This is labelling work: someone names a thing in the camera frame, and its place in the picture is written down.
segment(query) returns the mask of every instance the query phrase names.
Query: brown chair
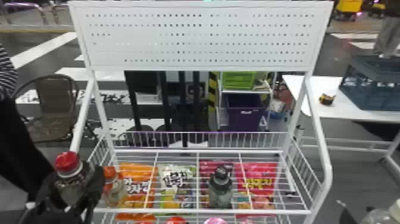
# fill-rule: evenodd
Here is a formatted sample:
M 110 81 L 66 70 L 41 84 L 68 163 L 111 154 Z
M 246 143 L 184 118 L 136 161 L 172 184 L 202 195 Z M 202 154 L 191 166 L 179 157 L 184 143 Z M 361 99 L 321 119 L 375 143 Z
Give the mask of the brown chair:
M 28 128 L 33 142 L 69 141 L 77 121 L 76 100 L 79 88 L 75 80 L 65 75 L 38 77 L 21 86 L 14 99 L 25 87 L 32 83 L 36 86 L 42 115 L 28 120 L 21 116 Z M 88 123 L 86 127 L 96 138 Z

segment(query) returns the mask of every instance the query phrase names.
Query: white pegboard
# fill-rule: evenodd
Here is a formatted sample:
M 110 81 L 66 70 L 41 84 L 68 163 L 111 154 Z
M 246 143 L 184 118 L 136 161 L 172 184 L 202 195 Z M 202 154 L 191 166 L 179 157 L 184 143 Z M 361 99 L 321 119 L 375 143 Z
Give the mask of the white pegboard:
M 329 1 L 71 1 L 94 70 L 310 70 Z

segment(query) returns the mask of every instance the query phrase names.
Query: purple storage box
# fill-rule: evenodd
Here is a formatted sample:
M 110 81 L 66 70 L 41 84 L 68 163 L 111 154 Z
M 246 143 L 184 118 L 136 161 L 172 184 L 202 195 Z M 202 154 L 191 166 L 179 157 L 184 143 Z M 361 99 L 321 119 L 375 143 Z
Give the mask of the purple storage box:
M 229 129 L 255 132 L 265 110 L 259 94 L 227 94 Z

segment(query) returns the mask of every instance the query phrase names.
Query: water bottle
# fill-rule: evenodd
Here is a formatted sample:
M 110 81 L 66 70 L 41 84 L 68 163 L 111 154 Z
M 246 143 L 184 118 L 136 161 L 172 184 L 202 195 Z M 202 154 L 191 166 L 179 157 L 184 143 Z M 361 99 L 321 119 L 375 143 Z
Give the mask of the water bottle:
M 400 199 L 397 199 L 389 209 L 370 211 L 360 224 L 400 224 Z
M 231 209 L 232 180 L 224 166 L 215 169 L 208 184 L 210 207 L 214 209 Z
M 92 179 L 94 167 L 79 159 L 72 151 L 61 153 L 55 159 L 57 178 L 55 187 L 69 206 L 74 206 L 86 192 L 86 185 Z

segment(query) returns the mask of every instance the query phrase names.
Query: snack bag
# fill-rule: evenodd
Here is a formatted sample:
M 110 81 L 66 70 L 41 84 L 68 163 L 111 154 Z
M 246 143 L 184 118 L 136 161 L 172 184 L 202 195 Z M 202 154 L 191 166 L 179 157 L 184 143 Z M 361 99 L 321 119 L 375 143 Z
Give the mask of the snack bag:
M 249 197 L 246 185 L 249 188 L 254 209 L 274 209 L 273 193 L 276 181 L 276 163 L 242 163 L 245 171 L 243 175 L 240 164 L 235 164 L 235 176 L 237 179 L 238 209 L 250 209 Z M 238 214 L 237 218 L 250 216 Z
M 195 207 L 193 176 L 196 168 L 175 164 L 158 166 L 161 181 L 161 208 L 192 209 Z
M 208 209 L 210 207 L 210 198 L 208 196 L 208 181 L 210 176 L 214 173 L 215 169 L 224 166 L 228 170 L 228 175 L 232 177 L 233 173 L 233 162 L 223 160 L 200 160 L 199 161 L 199 174 L 200 174 L 200 206 Z
M 155 200 L 155 183 L 157 181 L 157 168 L 154 170 L 151 186 L 149 186 L 150 178 L 153 172 L 153 166 L 139 163 L 120 163 L 120 174 L 124 179 L 126 191 L 128 192 L 128 200 L 125 202 L 127 208 L 143 208 L 149 192 L 146 208 L 153 208 Z M 118 220 L 137 220 L 141 221 L 148 217 L 149 214 L 127 214 L 120 213 L 116 215 Z

